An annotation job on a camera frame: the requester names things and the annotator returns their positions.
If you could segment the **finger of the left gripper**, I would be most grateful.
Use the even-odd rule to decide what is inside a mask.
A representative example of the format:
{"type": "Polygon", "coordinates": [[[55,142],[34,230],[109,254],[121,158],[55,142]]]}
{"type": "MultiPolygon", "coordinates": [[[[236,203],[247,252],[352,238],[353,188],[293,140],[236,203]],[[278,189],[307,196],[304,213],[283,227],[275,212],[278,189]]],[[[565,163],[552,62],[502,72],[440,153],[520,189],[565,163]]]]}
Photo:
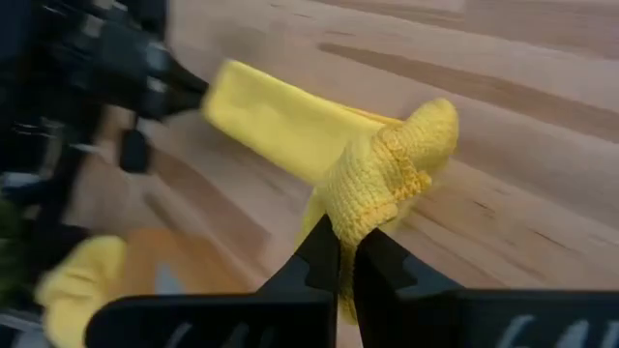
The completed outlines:
{"type": "Polygon", "coordinates": [[[164,60],[162,81],[177,96],[203,95],[209,88],[209,83],[193,74],[173,57],[164,60]]]}
{"type": "Polygon", "coordinates": [[[169,93],[157,95],[149,101],[149,118],[163,120],[173,114],[197,109],[203,95],[200,93],[169,93]]]}

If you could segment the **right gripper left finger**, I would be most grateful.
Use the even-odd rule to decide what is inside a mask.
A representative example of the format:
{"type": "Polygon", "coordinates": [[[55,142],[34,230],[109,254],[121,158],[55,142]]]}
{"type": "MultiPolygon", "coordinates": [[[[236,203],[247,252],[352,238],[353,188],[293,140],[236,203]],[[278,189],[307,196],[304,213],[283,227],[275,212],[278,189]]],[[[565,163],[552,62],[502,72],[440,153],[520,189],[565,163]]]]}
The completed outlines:
{"type": "Polygon", "coordinates": [[[322,217],[286,263],[245,294],[144,295],[106,304],[89,347],[333,347],[339,240],[322,217]]]}

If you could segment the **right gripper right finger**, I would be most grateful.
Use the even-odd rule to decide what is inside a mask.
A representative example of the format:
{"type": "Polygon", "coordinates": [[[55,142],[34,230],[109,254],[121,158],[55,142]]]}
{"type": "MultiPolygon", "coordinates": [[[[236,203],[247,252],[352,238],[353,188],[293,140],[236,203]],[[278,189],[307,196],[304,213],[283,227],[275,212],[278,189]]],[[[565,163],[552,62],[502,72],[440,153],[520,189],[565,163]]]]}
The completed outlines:
{"type": "Polygon", "coordinates": [[[471,289],[375,229],[355,257],[367,347],[615,347],[615,291],[471,289]]]}

